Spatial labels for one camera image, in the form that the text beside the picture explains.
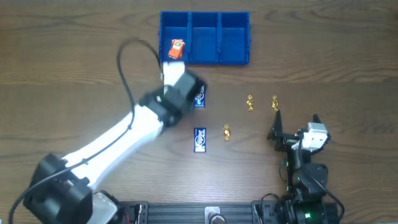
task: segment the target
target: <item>brown tabletop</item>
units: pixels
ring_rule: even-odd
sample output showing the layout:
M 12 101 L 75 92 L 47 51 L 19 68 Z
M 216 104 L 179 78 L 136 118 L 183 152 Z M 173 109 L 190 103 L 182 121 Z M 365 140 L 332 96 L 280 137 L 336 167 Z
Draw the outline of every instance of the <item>brown tabletop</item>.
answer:
M 206 108 L 129 156 L 102 189 L 120 200 L 251 202 L 286 194 L 285 157 L 266 134 L 279 99 L 284 129 L 318 113 L 332 140 L 313 162 L 345 205 L 343 222 L 398 220 L 398 7 L 391 0 L 0 2 L 0 219 L 49 152 L 73 152 L 129 111 L 116 52 L 129 37 L 158 46 L 159 12 L 250 11 L 245 67 L 192 67 Z M 123 55 L 134 98 L 161 85 L 154 57 Z M 247 95 L 254 96 L 248 112 Z M 228 123 L 231 140 L 223 141 Z M 193 153 L 193 128 L 208 131 Z M 22 205 L 16 223 L 37 220 Z

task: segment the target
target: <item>blue wrapper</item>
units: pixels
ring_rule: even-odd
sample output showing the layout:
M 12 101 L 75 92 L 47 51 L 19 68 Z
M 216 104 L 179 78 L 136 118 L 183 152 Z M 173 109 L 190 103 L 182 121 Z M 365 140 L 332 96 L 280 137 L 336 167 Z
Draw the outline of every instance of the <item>blue wrapper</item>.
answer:
M 202 85 L 200 87 L 200 93 L 197 94 L 197 96 L 195 96 L 195 108 L 205 107 L 205 102 L 206 102 L 205 93 L 206 93 L 205 86 Z
M 193 152 L 206 152 L 206 128 L 195 128 Z

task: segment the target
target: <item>blue tray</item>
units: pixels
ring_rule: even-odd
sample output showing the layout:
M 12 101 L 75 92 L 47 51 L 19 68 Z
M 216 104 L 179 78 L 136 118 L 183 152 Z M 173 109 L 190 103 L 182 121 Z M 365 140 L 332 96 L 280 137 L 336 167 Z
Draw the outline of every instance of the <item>blue tray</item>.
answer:
M 160 61 L 168 56 L 173 39 L 185 42 L 183 60 L 196 65 L 245 65 L 250 61 L 248 12 L 160 13 Z

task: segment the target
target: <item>wood grain surface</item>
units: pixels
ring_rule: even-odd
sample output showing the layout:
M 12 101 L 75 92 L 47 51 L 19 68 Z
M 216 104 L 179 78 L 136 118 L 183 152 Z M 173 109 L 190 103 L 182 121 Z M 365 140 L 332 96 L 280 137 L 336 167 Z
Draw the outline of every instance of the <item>wood grain surface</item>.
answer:
M 162 10 L 250 11 L 251 62 L 192 67 L 208 82 L 206 108 L 130 156 L 103 189 L 149 202 L 285 194 L 285 154 L 266 140 L 277 95 L 286 131 L 314 113 L 327 125 L 332 141 L 313 161 L 329 168 L 343 222 L 398 221 L 396 0 L 0 1 L 0 219 L 41 158 L 81 148 L 129 111 L 116 51 L 130 37 L 157 47 Z M 143 47 L 126 49 L 123 69 L 136 100 L 160 85 Z M 206 154 L 193 153 L 198 126 L 208 130 Z M 15 220 L 37 223 L 22 205 Z

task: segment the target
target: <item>blue plastic bin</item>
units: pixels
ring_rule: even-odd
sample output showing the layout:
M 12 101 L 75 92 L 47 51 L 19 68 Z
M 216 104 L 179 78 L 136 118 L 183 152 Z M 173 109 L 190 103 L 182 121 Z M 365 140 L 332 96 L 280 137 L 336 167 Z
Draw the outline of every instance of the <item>blue plastic bin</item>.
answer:
M 181 60 L 197 65 L 245 65 L 250 61 L 248 12 L 160 13 L 160 61 L 168 56 L 173 39 L 185 42 Z

